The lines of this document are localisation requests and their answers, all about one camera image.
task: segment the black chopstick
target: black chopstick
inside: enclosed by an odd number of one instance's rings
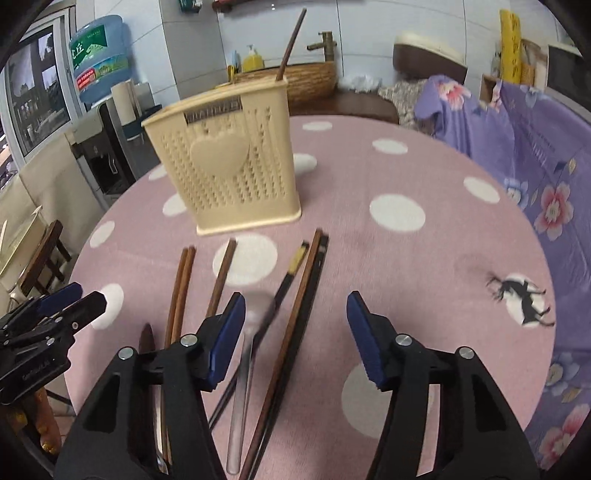
[[[296,277],[298,270],[300,269],[300,266],[301,266],[302,262],[304,261],[304,258],[306,257],[306,253],[307,253],[309,247],[310,247],[310,244],[308,242],[302,242],[301,246],[298,248],[297,252],[292,257],[289,267],[287,269],[287,273],[285,274],[285,277],[283,277],[283,280],[281,281],[281,285],[279,285],[279,288],[277,289],[277,292],[275,293],[275,297],[274,297],[275,306],[274,306],[274,308],[272,308],[269,311],[269,313],[267,314],[267,316],[263,320],[261,328],[258,331],[258,333],[255,335],[255,338],[252,342],[252,356],[256,355],[256,351],[258,350],[259,346],[261,345],[261,342],[262,342],[267,330],[269,329],[269,326],[271,325],[272,321],[275,319],[277,312],[279,312],[279,308],[281,307],[281,303],[283,303],[283,300],[285,299],[285,296],[287,295],[287,292],[289,291],[291,284],[293,283],[294,278]],[[222,416],[222,413],[226,409],[226,406],[228,406],[228,402],[230,402],[230,399],[234,395],[234,391],[236,390],[237,380],[238,380],[238,369],[236,369],[236,371],[234,372],[234,375],[232,376],[230,383],[228,384],[228,386],[224,390],[224,393],[222,394],[220,400],[217,402],[216,408],[215,408],[215,410],[213,410],[212,416],[209,417],[209,429],[210,430],[213,430],[215,425],[218,423],[219,419]]]

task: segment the metal screw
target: metal screw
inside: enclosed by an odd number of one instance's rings
[[[400,346],[409,346],[413,342],[413,339],[410,335],[406,333],[401,333],[396,337],[396,343]]]
[[[134,349],[132,349],[130,346],[123,347],[121,350],[119,350],[118,353],[119,358],[121,358],[122,360],[127,360],[133,357],[133,355]]]
[[[460,348],[460,356],[466,360],[471,360],[474,358],[474,350],[467,346],[463,346]]]
[[[197,343],[197,337],[192,333],[189,333],[188,335],[185,335],[183,338],[181,338],[182,346],[193,346],[195,343]]]

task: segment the blue gripper pad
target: blue gripper pad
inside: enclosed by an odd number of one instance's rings
[[[371,313],[358,291],[347,297],[347,320],[369,380],[382,388],[388,380],[383,359],[389,354],[387,344],[395,335],[394,327],[386,317]]]
[[[240,338],[246,316],[246,301],[239,293],[234,293],[226,309],[220,315],[222,327],[215,339],[209,355],[208,383],[215,388],[226,376],[232,354]]]
[[[57,292],[41,299],[37,313],[43,317],[51,317],[82,298],[82,286],[73,282]]]

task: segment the faucet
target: faucet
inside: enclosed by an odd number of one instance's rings
[[[332,38],[332,32],[319,32],[318,35],[322,35],[322,42],[313,43],[308,45],[306,49],[308,51],[318,50],[319,48],[324,49],[324,60],[334,61],[335,60],[335,47],[336,42]]]

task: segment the chopstick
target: chopstick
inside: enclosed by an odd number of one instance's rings
[[[285,73],[285,69],[287,68],[287,62],[290,59],[291,51],[294,48],[294,44],[296,43],[297,34],[300,32],[301,23],[304,21],[304,17],[306,16],[306,9],[302,8],[300,17],[297,19],[297,23],[295,24],[294,31],[291,33],[291,38],[289,43],[287,44],[287,48],[285,49],[285,53],[283,54],[283,60],[281,60],[281,65],[279,66],[279,71],[277,72],[277,76],[275,77],[276,81],[283,80],[283,74]]]
[[[226,253],[224,253],[223,256],[222,265],[220,266],[220,271],[217,274],[216,282],[213,286],[212,297],[209,300],[209,306],[207,307],[205,318],[213,317],[217,313],[217,308],[219,307],[220,299],[222,298],[223,287],[226,284],[226,277],[230,271],[235,251],[236,239],[231,238],[226,247]]]
[[[174,309],[174,323],[171,343],[177,342],[181,338],[183,330],[183,316],[185,305],[187,303],[187,293],[189,292],[189,282],[191,282],[191,272],[193,271],[193,261],[195,260],[195,247],[190,246],[187,253],[187,259],[183,266],[183,275],[181,277],[180,290],[177,297],[177,305]]]
[[[310,254],[306,262],[304,274],[300,282],[300,288],[295,298],[291,316],[285,330],[283,343],[279,356],[275,362],[273,375],[267,395],[262,406],[261,414],[256,423],[255,433],[246,454],[246,460],[242,467],[239,480],[254,480],[256,470],[265,448],[271,438],[271,433],[285,395],[285,389],[289,382],[291,370],[296,361],[298,349],[301,345],[306,325],[314,303],[314,297],[320,281],[320,273],[324,264],[329,238],[321,229],[314,234]]]
[[[173,296],[170,300],[170,308],[168,309],[168,322],[166,324],[166,333],[164,334],[164,348],[168,348],[172,343],[173,339],[173,325],[174,325],[174,312],[177,308],[177,297],[178,292],[181,288],[181,277],[183,276],[184,264],[189,253],[188,248],[183,248],[181,258],[178,261],[177,277],[174,280]]]
[[[298,270],[300,269],[300,266],[302,265],[304,258],[306,257],[306,253],[309,247],[310,244],[308,242],[302,242],[301,246],[298,248],[297,252],[295,252],[294,256],[292,257],[289,267],[287,269],[287,273],[285,274],[285,277],[283,277],[281,285],[279,285],[279,288],[275,293],[275,306],[269,312],[267,317],[263,320],[260,330],[255,335],[255,339],[252,343],[253,357],[256,356],[256,351],[258,350],[267,330],[269,329],[269,326],[271,325],[274,318],[277,316],[277,312],[279,312],[281,303],[283,303],[283,300],[285,299],[285,296],[287,295],[287,292],[289,291],[291,284],[293,283],[294,278],[296,277]],[[234,392],[236,390],[236,383],[238,381],[239,368],[240,367],[238,366],[238,368],[234,372],[234,375],[232,376],[232,379],[230,380],[230,383],[224,390],[224,393],[222,394],[220,400],[217,402],[216,408],[215,410],[213,410],[212,416],[209,417],[210,430],[213,430],[213,428],[219,421],[220,417],[222,416],[222,413],[228,406],[228,402],[230,402],[230,399],[234,395]]]
[[[193,246],[183,248],[178,262],[177,277],[174,280],[173,296],[170,300],[168,323],[164,334],[164,348],[168,348],[172,343],[176,342],[180,338],[183,329],[183,316],[195,253],[196,250]],[[164,460],[170,463],[170,445],[168,444],[166,417],[164,415],[164,390],[160,393],[160,438],[162,441],[162,456]]]

